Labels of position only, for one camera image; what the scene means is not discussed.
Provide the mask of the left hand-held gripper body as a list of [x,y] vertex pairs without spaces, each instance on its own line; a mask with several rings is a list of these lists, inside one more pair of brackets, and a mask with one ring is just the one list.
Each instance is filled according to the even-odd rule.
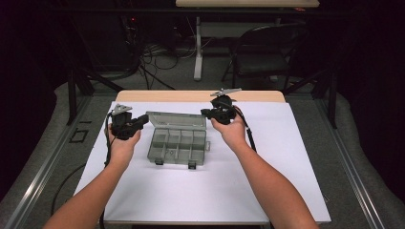
[[117,104],[111,111],[113,136],[121,140],[132,137],[137,130],[140,130],[140,119],[132,118],[131,107]]

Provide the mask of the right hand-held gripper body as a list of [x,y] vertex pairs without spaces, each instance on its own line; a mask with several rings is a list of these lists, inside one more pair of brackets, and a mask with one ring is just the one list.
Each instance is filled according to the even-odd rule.
[[233,99],[229,94],[239,92],[241,89],[220,89],[211,94],[214,99],[211,100],[213,108],[209,111],[209,118],[214,118],[217,122],[227,125],[236,115],[241,115],[241,112],[232,104]]

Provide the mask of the grey clear compartment box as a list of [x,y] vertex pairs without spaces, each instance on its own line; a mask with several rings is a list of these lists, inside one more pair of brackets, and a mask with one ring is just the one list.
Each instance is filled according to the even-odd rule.
[[[183,164],[189,169],[203,165],[206,141],[206,119],[201,114],[146,113],[154,126],[148,159],[156,165]],[[167,150],[175,150],[168,156]]]

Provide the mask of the person's left hand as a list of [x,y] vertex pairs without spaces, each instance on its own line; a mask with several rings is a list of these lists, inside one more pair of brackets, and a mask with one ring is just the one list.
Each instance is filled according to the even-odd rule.
[[141,131],[136,131],[134,135],[127,140],[116,138],[112,134],[111,128],[108,128],[110,140],[111,158],[109,164],[119,168],[127,168],[135,151],[135,146],[140,140]]

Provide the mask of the person's right hand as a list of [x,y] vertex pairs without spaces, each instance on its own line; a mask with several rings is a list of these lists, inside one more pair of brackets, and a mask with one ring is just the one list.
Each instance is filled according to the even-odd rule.
[[249,145],[245,139],[245,124],[238,114],[230,124],[221,124],[214,118],[211,119],[211,124],[221,134],[226,145],[235,154],[249,149]]

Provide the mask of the wooden table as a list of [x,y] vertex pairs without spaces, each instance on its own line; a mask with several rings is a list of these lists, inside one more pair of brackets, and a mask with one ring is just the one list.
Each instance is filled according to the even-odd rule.
[[[213,91],[126,90],[117,94],[116,102],[207,102],[213,99],[211,94]],[[229,96],[236,101],[286,102],[278,91],[238,91]]]

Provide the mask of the black metal stand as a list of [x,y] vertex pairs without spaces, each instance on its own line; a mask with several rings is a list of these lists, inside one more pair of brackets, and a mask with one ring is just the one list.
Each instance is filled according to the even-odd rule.
[[91,80],[100,82],[104,86],[119,93],[123,88],[100,74],[86,68],[72,68],[68,73],[68,97],[69,97],[69,119],[67,124],[71,125],[77,116],[76,89],[79,89],[85,96],[92,96],[95,88]]
[[336,98],[337,98],[337,74],[336,70],[326,68],[311,76],[299,80],[292,86],[283,89],[283,94],[292,94],[310,82],[315,84],[311,91],[311,96],[315,99],[321,99],[328,94],[327,118],[333,129],[336,129]]

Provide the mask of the black folding chair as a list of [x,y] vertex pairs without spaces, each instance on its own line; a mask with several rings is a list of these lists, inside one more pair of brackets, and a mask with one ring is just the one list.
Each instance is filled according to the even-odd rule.
[[229,46],[230,61],[222,81],[231,73],[232,87],[236,78],[283,76],[285,90],[299,47],[309,31],[298,25],[261,26],[246,31]]

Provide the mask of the white desk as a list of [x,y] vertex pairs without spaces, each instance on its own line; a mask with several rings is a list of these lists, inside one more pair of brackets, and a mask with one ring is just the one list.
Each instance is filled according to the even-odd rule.
[[[222,12],[240,10],[296,10],[316,9],[319,0],[176,0],[176,6],[184,9],[219,10]],[[200,16],[196,17],[195,40],[196,62],[194,79],[200,81],[203,72],[203,44],[202,38],[238,37],[248,29],[256,26],[253,22],[207,22]]]

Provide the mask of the aluminium floor rail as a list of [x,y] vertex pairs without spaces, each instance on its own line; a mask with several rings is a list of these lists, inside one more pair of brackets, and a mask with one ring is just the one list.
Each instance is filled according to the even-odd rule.
[[71,125],[59,102],[22,174],[0,202],[0,229],[40,229],[70,198],[96,137],[98,121],[89,116],[93,99],[79,99]]
[[333,142],[337,147],[337,153],[339,160],[342,164],[343,170],[345,171],[346,177],[352,187],[354,195],[357,199],[359,206],[362,209],[363,215],[365,216],[371,229],[386,229],[381,217],[379,216],[374,203],[367,191],[363,180],[357,172],[355,165],[352,162],[352,157],[341,138],[337,129],[334,129],[330,124],[327,106],[323,100],[315,99],[314,103],[317,107],[319,114],[322,117],[324,125],[327,127],[328,132],[333,138]]

